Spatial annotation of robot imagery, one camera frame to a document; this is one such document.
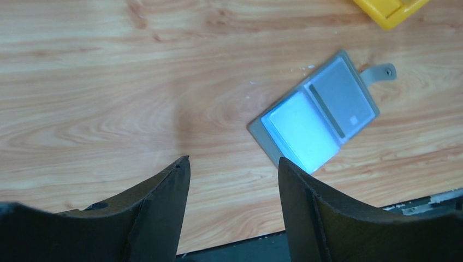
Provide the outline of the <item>yellow plastic bin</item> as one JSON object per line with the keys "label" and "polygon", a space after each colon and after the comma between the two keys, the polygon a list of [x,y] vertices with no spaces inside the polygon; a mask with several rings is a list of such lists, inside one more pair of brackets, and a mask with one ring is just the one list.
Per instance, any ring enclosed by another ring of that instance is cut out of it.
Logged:
{"label": "yellow plastic bin", "polygon": [[385,31],[403,23],[429,0],[353,0],[376,24]]}

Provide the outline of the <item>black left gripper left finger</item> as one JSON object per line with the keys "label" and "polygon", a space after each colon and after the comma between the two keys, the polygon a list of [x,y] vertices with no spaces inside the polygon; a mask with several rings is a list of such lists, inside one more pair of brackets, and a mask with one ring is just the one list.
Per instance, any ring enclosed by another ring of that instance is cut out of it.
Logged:
{"label": "black left gripper left finger", "polygon": [[1,261],[174,261],[191,181],[182,156],[84,210],[1,203]]}

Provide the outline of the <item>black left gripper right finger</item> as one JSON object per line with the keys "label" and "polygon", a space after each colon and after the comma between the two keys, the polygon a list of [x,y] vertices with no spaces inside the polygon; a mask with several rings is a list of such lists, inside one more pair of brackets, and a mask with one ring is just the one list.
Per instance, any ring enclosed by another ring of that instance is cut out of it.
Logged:
{"label": "black left gripper right finger", "polygon": [[292,261],[462,261],[462,211],[405,216],[361,202],[282,157],[278,187]]}

